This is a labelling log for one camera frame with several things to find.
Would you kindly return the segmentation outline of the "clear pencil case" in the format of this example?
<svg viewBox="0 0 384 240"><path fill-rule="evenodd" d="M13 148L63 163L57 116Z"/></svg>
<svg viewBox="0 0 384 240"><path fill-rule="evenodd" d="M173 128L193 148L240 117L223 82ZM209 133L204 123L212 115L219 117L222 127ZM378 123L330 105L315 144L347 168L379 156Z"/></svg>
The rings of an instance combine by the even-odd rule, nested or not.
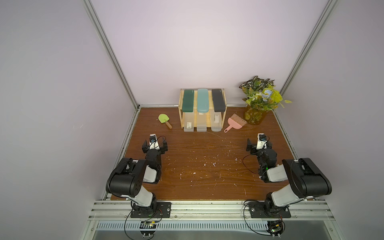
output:
<svg viewBox="0 0 384 240"><path fill-rule="evenodd" d="M211 130L213 132L220 132L222 130L222 114L221 112L211 111Z"/></svg>
<svg viewBox="0 0 384 240"><path fill-rule="evenodd" d="M207 117L206 113L197 114L197 132L206 132L207 131Z"/></svg>
<svg viewBox="0 0 384 240"><path fill-rule="evenodd" d="M193 112L184 113L184 132L194 131L195 116Z"/></svg>

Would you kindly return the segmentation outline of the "dark green pencil case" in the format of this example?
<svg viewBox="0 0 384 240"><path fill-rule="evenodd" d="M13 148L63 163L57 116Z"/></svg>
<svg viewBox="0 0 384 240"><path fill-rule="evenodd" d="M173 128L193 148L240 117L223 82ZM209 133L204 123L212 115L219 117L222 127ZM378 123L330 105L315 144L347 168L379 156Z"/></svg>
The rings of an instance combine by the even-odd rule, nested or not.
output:
<svg viewBox="0 0 384 240"><path fill-rule="evenodd" d="M192 113L194 111L194 90L184 90L182 111L183 113Z"/></svg>

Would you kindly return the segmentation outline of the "dark grey pencil case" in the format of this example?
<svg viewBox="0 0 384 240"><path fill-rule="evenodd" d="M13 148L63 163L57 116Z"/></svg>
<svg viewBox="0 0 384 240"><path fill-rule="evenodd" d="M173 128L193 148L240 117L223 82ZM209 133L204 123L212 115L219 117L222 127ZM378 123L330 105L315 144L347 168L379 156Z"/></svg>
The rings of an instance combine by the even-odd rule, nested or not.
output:
<svg viewBox="0 0 384 240"><path fill-rule="evenodd" d="M212 89L212 99L213 99L214 111L217 113L225 112L226 104L225 104L223 92L221 89Z"/></svg>

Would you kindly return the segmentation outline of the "light teal pencil case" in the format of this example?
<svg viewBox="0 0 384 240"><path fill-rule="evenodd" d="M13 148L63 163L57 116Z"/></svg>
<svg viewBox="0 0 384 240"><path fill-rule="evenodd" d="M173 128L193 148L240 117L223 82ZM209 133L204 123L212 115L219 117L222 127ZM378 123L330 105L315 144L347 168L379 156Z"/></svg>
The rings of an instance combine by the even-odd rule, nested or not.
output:
<svg viewBox="0 0 384 240"><path fill-rule="evenodd" d="M209 91L207 89L198 89L197 111L198 113L207 113L209 111Z"/></svg>

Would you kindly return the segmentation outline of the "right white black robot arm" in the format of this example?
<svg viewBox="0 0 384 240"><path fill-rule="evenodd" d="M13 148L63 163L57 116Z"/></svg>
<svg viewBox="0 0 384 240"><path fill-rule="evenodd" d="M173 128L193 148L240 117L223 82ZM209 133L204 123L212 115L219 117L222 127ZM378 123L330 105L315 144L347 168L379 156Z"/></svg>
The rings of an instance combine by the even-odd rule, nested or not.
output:
<svg viewBox="0 0 384 240"><path fill-rule="evenodd" d="M265 134L258 134L256 144L247 139L246 151L257 157L257 174L264 183L289 182L280 190L267 194L262 206L268 214L277 214L288 210L292 204L332 193L331 182L310 158L282 160L278 165L277 152Z"/></svg>

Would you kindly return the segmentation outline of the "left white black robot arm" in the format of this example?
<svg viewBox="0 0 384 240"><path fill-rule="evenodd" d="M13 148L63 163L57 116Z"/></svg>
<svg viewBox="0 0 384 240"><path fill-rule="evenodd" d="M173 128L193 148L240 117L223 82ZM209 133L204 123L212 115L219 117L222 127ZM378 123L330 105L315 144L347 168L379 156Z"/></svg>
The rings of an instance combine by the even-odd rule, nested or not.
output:
<svg viewBox="0 0 384 240"><path fill-rule="evenodd" d="M157 211L156 195L148 191L143 184L158 184L162 175L161 155L168 150L168 143L163 137L163 142L155 135L150 136L150 141L142 145L144 159L122 158L111 172L107 183L106 192L118 198L126 198L132 202L135 211L146 211L150 214Z"/></svg>

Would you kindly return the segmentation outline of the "wooden two-tier shelf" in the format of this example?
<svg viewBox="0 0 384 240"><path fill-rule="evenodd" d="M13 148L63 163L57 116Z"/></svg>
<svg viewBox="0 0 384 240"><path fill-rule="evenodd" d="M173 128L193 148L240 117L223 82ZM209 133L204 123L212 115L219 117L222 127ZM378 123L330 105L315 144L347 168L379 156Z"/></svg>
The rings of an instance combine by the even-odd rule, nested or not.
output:
<svg viewBox="0 0 384 240"><path fill-rule="evenodd" d="M224 89L181 90L179 115L185 132L220 132L226 117Z"/></svg>

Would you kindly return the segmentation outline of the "pink hand brush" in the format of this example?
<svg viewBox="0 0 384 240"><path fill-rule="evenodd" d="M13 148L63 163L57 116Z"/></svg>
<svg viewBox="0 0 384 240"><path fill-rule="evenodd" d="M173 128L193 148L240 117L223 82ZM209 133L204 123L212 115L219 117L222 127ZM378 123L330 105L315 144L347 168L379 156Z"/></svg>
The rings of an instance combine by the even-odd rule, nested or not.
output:
<svg viewBox="0 0 384 240"><path fill-rule="evenodd" d="M227 123L229 126L224 130L225 133L227 133L231 129L241 129L244 125L247 124L247 121L238 116L237 114L233 114L231 117L228 118Z"/></svg>

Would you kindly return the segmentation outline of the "artificial plant in glass vase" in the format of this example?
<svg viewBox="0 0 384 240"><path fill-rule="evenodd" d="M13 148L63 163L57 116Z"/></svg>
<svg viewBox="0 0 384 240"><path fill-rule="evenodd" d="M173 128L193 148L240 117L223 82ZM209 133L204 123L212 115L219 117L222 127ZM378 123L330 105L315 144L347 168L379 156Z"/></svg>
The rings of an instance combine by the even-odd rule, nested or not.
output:
<svg viewBox="0 0 384 240"><path fill-rule="evenodd" d="M245 94L243 101L247 105L244 119L251 125L259 125L268 112L291 103L275 89L274 80L271 79L261 79L259 76L255 76L241 83L239 89Z"/></svg>

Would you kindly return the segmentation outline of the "left small circuit board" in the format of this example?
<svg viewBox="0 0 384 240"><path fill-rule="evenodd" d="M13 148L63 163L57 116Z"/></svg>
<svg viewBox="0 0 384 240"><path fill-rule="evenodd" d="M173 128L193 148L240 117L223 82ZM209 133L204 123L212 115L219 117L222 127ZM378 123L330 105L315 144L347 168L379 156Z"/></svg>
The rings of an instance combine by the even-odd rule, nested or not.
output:
<svg viewBox="0 0 384 240"><path fill-rule="evenodd" d="M155 221L141 221L139 231L144 240L151 240L157 231L158 223Z"/></svg>

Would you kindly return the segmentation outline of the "small circuit board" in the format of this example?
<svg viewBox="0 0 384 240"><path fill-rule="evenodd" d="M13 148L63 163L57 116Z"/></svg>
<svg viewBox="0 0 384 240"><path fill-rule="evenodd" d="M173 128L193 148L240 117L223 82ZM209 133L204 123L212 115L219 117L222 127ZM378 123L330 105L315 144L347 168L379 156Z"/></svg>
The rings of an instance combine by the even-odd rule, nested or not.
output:
<svg viewBox="0 0 384 240"><path fill-rule="evenodd" d="M281 234L285 231L285 223L282 220L268 221L267 232L272 237L281 237Z"/></svg>
<svg viewBox="0 0 384 240"><path fill-rule="evenodd" d="M139 231L144 240L151 240L157 231L158 223L155 221L141 221Z"/></svg>

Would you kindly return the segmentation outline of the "right small circuit board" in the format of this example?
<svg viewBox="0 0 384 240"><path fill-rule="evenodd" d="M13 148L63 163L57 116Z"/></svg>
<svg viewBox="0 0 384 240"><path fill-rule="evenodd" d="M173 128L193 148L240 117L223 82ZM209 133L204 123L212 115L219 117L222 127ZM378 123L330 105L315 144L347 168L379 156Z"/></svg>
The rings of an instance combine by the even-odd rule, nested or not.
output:
<svg viewBox="0 0 384 240"><path fill-rule="evenodd" d="M267 232L272 237L281 237L281 234L285 231L285 223L282 220L268 221Z"/></svg>

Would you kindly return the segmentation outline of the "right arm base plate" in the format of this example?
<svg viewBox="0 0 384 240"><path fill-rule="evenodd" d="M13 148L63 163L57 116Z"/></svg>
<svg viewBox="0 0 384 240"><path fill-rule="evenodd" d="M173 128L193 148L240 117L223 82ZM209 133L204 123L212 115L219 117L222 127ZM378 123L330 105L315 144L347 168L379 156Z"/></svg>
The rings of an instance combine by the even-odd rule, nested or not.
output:
<svg viewBox="0 0 384 240"><path fill-rule="evenodd" d="M288 219L292 217L288 207L276 207L264 202L247 202L246 206L248 206L251 218L253 219Z"/></svg>

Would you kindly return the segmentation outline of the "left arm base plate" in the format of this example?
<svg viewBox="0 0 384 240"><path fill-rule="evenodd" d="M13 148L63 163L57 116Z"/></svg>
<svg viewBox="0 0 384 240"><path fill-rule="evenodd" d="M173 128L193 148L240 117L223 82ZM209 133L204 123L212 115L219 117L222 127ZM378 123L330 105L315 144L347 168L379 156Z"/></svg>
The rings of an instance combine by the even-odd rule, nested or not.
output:
<svg viewBox="0 0 384 240"><path fill-rule="evenodd" d="M170 218L172 203L171 202L157 202L151 204L149 207L139 207L137 204L132 204L132 212L130 217L134 219L151 219L151 218Z"/></svg>

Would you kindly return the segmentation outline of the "aluminium front rail frame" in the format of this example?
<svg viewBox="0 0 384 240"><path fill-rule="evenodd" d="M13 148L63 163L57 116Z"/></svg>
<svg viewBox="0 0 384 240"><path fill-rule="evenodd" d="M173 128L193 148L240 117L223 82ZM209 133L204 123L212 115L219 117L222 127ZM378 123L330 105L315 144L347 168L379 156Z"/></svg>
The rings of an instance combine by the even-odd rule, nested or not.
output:
<svg viewBox="0 0 384 240"><path fill-rule="evenodd" d="M326 236L332 240L343 240L343 236L328 204L324 200L302 201L289 206L291 218L251 218L247 202L256 201L170 201L170 218L131 218L131 204L127 201L95 201L87 224L81 235L82 240L91 240L97 231L121 231L126 238L128 232L138 234L141 221L158 223L154 237L162 231L238 231L255 234L258 237L272 237L267 232L267 222L282 220L285 231L290 222L299 221L299 232L304 223L321 222L325 225Z"/></svg>

